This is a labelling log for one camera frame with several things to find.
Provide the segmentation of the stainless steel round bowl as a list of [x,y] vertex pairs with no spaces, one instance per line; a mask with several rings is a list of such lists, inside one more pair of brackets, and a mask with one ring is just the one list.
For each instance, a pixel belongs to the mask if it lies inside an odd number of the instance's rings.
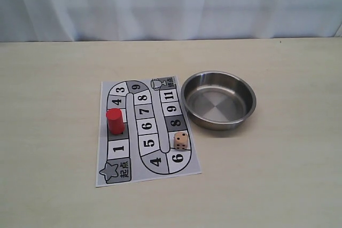
[[218,70],[188,77],[182,85],[181,98],[193,123],[213,131],[236,129],[257,106],[255,92],[246,81]]

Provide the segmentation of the paper number game board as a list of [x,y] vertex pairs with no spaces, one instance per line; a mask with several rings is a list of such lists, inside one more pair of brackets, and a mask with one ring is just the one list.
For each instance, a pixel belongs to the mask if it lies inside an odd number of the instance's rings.
[[[121,109],[125,130],[110,133],[106,112]],[[96,187],[201,173],[176,76],[101,84]],[[174,135],[189,146],[176,150]]]

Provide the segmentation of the red cylinder game piece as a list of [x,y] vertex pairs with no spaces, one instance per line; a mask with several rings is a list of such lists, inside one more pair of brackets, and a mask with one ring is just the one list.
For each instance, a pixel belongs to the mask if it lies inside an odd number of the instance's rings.
[[111,108],[106,112],[107,125],[111,134],[120,135],[125,130],[121,109]]

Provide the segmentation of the white backdrop curtain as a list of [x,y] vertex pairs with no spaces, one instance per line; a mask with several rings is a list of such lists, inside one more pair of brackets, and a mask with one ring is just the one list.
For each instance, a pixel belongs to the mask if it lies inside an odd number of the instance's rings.
[[2,42],[339,36],[341,0],[1,0]]

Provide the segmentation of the wooden die black pips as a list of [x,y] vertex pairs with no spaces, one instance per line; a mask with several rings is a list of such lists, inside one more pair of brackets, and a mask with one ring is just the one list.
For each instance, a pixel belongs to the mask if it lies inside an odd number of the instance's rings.
[[188,134],[186,132],[175,133],[173,145],[176,150],[186,150],[189,146]]

